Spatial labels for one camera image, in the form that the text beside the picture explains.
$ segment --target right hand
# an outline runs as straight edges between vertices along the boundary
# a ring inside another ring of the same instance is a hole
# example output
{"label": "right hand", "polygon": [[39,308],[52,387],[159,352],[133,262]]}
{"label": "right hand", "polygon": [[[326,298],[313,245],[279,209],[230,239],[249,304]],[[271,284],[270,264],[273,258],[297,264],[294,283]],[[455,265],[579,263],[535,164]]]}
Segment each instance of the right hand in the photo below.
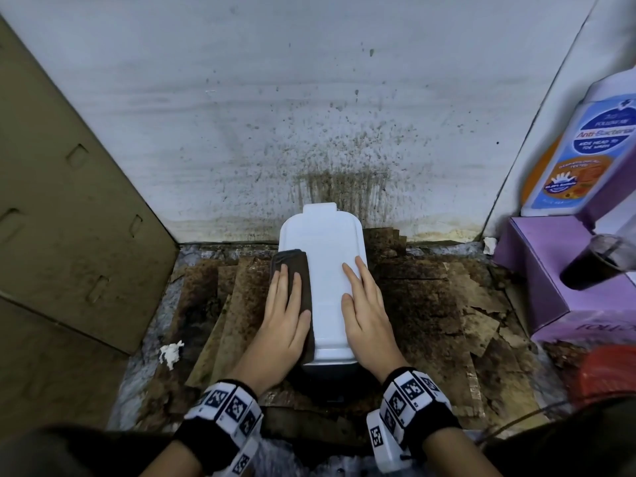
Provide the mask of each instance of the right hand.
{"label": "right hand", "polygon": [[382,293],[371,272],[360,256],[355,257],[355,265],[362,281],[346,263],[342,264],[353,293],[353,297],[347,293],[342,295],[346,339],[355,358],[383,384],[394,369],[409,364],[393,336],[393,328],[384,311]]}

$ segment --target container lid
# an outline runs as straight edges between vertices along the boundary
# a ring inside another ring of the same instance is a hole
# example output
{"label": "container lid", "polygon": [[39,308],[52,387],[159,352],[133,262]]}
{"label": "container lid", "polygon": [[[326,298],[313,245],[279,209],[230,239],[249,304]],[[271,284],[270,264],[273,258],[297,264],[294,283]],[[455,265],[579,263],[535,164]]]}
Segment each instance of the container lid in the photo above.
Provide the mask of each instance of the container lid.
{"label": "container lid", "polygon": [[302,214],[282,225],[279,251],[289,249],[305,251],[309,265],[315,355],[308,364],[354,363],[340,306],[342,295],[351,294],[342,263],[360,276],[355,256],[366,264],[362,224],[353,214],[339,211],[336,203],[306,204]]}

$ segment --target plastic cup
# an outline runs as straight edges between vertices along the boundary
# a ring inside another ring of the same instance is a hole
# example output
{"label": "plastic cup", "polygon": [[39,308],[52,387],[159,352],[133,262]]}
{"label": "plastic cup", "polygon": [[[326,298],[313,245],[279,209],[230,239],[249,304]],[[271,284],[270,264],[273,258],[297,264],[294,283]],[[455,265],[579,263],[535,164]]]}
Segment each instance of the plastic cup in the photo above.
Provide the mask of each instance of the plastic cup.
{"label": "plastic cup", "polygon": [[597,234],[561,272],[561,282],[581,291],[635,270],[636,245],[620,236]]}

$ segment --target dirty cardboard floor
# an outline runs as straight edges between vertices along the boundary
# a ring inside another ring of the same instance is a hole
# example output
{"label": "dirty cardboard floor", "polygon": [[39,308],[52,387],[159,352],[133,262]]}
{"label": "dirty cardboard floor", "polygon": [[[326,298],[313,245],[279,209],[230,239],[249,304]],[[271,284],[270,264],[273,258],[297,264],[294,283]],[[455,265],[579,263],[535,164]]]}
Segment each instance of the dirty cardboard floor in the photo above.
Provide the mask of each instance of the dirty cardboard floor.
{"label": "dirty cardboard floor", "polygon": [[[448,393],[465,427],[491,431],[537,409],[537,404],[543,406],[564,398],[563,387],[547,357],[525,337],[510,305],[509,299],[521,312],[521,303],[515,301],[519,298],[506,297],[514,289],[497,272],[489,270],[479,243],[404,246],[398,254],[400,248],[396,252],[387,246],[382,233],[377,233],[377,237],[377,241],[367,241],[368,248],[376,245],[376,254],[369,257],[370,261],[377,261],[374,272],[380,274],[378,284],[385,294],[387,309],[394,310],[390,317],[396,339],[407,359],[428,371]],[[227,304],[229,309],[223,310],[234,287],[231,284],[226,288],[224,275],[243,271],[243,276],[239,276],[243,283],[237,277],[236,288],[261,288],[262,292],[266,286],[266,260],[275,251],[275,245],[266,244],[181,248],[155,318],[140,350],[129,361],[109,428],[170,431],[178,425],[197,398],[197,387],[226,371],[225,367],[240,355],[242,346],[249,343],[249,338],[234,341],[225,337],[212,346],[206,344],[214,331],[219,335],[232,333],[214,323],[231,320],[232,324],[252,328],[250,331],[257,328],[258,322],[232,316],[232,306],[246,304],[240,313],[256,315],[264,295],[245,298],[235,293],[232,304]],[[248,263],[250,267],[241,270],[240,265]],[[214,298],[207,290],[212,286],[218,288]],[[443,318],[435,320],[431,315]],[[427,342],[421,338],[425,334],[440,338]],[[169,373],[165,365],[158,367],[158,349],[172,343],[172,339],[182,339],[186,346],[181,352],[182,360]],[[211,347],[223,357],[212,360],[212,367],[206,369],[197,360],[204,348],[209,351]],[[366,442],[366,429],[360,416],[374,408],[377,398],[370,395],[347,408],[318,408],[285,383],[261,401],[268,405],[264,428],[273,437],[361,447]],[[545,421],[545,417],[536,416],[514,430]]]}

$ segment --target stain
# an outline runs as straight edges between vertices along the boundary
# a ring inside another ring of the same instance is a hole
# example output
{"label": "stain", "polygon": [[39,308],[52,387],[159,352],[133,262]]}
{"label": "stain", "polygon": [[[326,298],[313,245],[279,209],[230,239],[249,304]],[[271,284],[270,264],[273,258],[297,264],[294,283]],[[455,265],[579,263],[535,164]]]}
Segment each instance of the stain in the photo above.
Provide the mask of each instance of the stain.
{"label": "stain", "polygon": [[388,167],[367,167],[359,171],[322,170],[297,176],[295,184],[300,205],[335,202],[338,209],[354,214],[363,226],[377,216],[386,219],[390,212],[386,188]]}

